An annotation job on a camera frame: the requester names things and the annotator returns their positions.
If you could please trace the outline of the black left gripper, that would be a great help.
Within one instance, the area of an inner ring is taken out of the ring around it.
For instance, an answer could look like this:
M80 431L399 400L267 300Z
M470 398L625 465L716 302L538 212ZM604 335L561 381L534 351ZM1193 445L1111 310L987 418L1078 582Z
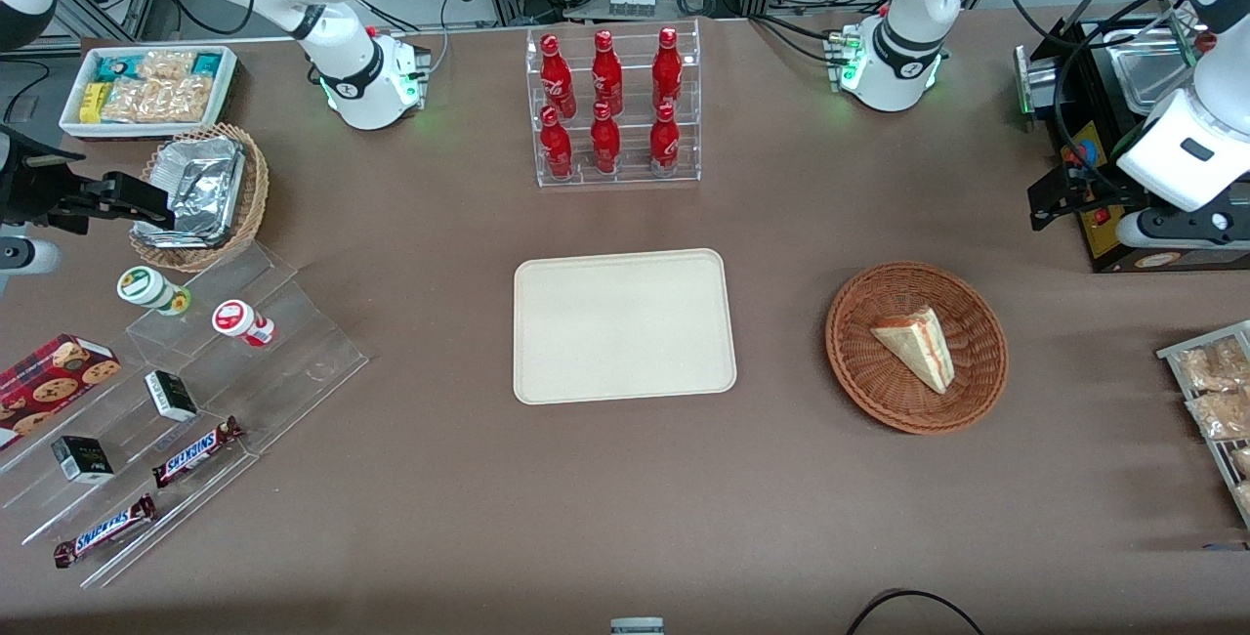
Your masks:
M1040 232L1058 218L1099 208L1099 228L1118 225L1121 218L1148 208L1150 194L1122 171L1062 164L1062 178L1039 178L1028 186L1030 226Z

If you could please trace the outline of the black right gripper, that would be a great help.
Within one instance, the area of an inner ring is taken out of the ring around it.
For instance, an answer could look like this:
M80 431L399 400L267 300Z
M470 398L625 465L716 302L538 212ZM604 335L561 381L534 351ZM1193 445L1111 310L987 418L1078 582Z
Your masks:
M85 178L76 176L68 168L68 164L81 160L84 154L50 148L18 129L1 128L1 132L2 224L88 234L89 218L62 212L62 200L78 198L81 185L86 182ZM82 194L98 202L100 209L125 209L131 221L161 230L176 228L168 191L148 189L148 182L125 172L105 172L104 178L85 184Z

